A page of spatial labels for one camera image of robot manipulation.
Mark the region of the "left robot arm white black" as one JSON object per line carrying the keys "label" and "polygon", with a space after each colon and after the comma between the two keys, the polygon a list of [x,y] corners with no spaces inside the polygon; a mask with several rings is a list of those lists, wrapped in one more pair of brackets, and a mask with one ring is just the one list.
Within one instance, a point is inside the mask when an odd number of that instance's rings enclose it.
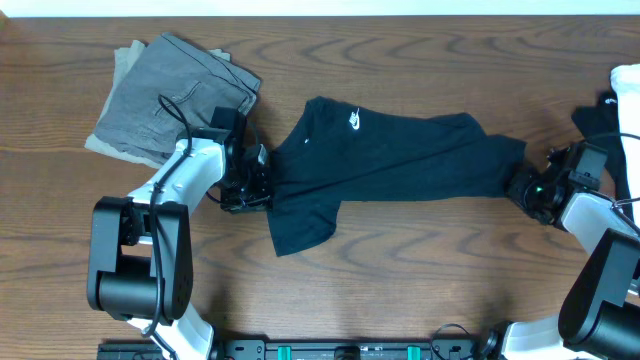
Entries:
{"label": "left robot arm white black", "polygon": [[191,303],[190,217],[212,188],[230,213],[262,210],[270,200],[268,152],[244,147],[233,130],[186,131],[173,154],[125,197],[93,210],[87,299],[142,333],[142,343],[107,343],[100,359],[223,359],[213,325]]}

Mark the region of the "black t-shirt white logo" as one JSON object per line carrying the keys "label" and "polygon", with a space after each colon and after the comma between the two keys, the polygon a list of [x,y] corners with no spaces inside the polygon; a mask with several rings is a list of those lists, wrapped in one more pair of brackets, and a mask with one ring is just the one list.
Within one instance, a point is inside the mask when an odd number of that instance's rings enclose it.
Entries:
{"label": "black t-shirt white logo", "polygon": [[272,153],[268,225],[279,256],[327,241],[343,202],[501,197],[526,144],[469,114],[429,119],[316,97]]}

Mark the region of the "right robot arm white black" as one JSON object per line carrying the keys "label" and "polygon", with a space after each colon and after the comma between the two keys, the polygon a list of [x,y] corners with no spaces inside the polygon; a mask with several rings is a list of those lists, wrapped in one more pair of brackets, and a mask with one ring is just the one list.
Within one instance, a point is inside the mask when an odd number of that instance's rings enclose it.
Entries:
{"label": "right robot arm white black", "polygon": [[639,271],[639,229],[599,194],[592,165],[524,168],[507,195],[530,217],[573,235],[589,258],[560,312],[491,332],[486,359],[636,359],[639,308],[627,295]]}

